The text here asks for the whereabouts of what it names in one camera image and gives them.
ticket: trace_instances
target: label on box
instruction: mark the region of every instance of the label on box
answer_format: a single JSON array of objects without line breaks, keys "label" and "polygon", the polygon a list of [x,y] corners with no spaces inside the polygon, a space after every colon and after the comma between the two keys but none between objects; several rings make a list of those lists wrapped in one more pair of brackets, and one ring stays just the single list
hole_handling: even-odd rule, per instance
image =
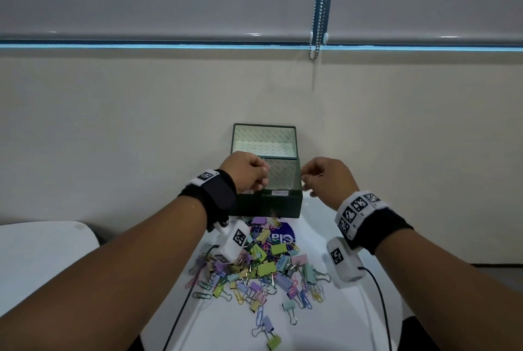
[{"label": "label on box", "polygon": [[272,194],[273,196],[288,196],[289,191],[288,190],[273,190]]}]

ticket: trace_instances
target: pile of clips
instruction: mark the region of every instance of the pile of clips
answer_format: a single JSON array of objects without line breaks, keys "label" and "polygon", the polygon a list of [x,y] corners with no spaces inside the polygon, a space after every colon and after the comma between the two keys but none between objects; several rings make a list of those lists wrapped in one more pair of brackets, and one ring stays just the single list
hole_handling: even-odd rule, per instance
[{"label": "pile of clips", "polygon": [[325,293],[322,281],[330,282],[328,274],[317,271],[308,262],[306,254],[300,254],[300,249],[294,242],[281,243],[278,234],[271,237],[271,231],[281,227],[274,217],[244,218],[251,233],[243,247],[239,258],[232,264],[224,264],[212,257],[207,262],[203,255],[190,273],[205,264],[207,281],[193,278],[187,283],[189,288],[194,282],[207,291],[196,291],[196,299],[225,298],[231,301],[234,297],[240,305],[246,303],[252,313],[256,314],[256,327],[252,329],[254,337],[263,333],[267,338],[267,347],[274,350],[281,338],[273,333],[274,327],[267,314],[264,314],[264,304],[267,297],[275,295],[278,289],[285,292],[288,300],[282,303],[283,311],[287,312],[291,325],[297,324],[294,309],[312,309],[309,296],[318,303],[323,302]]}]

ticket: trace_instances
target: open box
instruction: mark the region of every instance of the open box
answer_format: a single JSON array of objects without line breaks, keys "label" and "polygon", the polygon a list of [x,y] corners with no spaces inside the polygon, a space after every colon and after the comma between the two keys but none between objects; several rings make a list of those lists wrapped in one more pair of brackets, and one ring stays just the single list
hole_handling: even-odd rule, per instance
[{"label": "open box", "polygon": [[300,159],[295,126],[234,124],[231,153],[256,154],[270,165],[269,185],[238,195],[233,216],[300,217]]}]

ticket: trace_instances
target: wire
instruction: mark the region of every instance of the wire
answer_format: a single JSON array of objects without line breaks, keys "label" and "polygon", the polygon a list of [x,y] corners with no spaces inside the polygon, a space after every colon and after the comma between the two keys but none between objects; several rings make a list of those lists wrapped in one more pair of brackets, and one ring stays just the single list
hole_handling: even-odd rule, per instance
[{"label": "wire", "polygon": [[376,281],[376,277],[373,273],[370,272],[368,268],[365,267],[358,267],[358,270],[365,270],[370,274],[372,279],[374,280],[374,283],[376,284],[376,288],[378,288],[378,292],[380,293],[380,299],[381,299],[381,305],[383,306],[383,316],[385,317],[385,327],[387,328],[387,337],[389,339],[389,351],[392,351],[392,342],[391,342],[391,332],[389,330],[389,320],[387,319],[387,309],[385,308],[385,300],[383,300],[383,294],[381,293],[380,286],[378,285],[378,281]]},{"label": "wire", "polygon": [[200,272],[201,272],[201,269],[204,267],[206,261],[207,261],[207,258],[209,256],[209,254],[211,253],[211,250],[213,250],[214,248],[217,248],[219,247],[219,245],[213,245],[208,251],[207,253],[205,254],[205,257],[203,258],[203,264],[200,266],[200,268],[198,269],[198,272],[196,273],[196,275],[194,276],[194,282],[193,282],[193,286],[191,286],[191,288],[189,289],[189,293],[187,294],[187,297],[185,298],[185,301],[184,301],[184,304],[181,306],[181,309],[180,309],[180,312],[178,313],[178,316],[176,317],[176,321],[174,321],[174,325],[173,327],[171,328],[171,332],[169,333],[169,337],[167,338],[167,341],[165,342],[165,345],[163,347],[163,350],[162,351],[165,351],[167,349],[167,346],[169,345],[169,341],[171,340],[171,336],[173,335],[174,333],[174,329],[176,327],[176,325],[178,324],[178,321],[180,320],[180,317],[181,317],[181,313],[184,311],[184,308],[185,308],[185,305],[187,304],[187,300],[189,300],[189,297],[191,296],[191,293],[193,293],[193,289],[194,289],[194,286],[196,285],[196,282],[198,282],[198,278],[200,277]]}]

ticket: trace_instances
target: person's left hand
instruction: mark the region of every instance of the person's left hand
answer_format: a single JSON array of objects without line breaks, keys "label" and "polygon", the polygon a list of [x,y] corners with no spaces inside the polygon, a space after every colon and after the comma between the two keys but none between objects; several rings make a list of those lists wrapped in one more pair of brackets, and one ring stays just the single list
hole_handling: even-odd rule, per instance
[{"label": "person's left hand", "polygon": [[231,176],[238,194],[246,190],[259,191],[269,184],[269,164],[252,153],[236,151],[226,158],[219,169]]}]

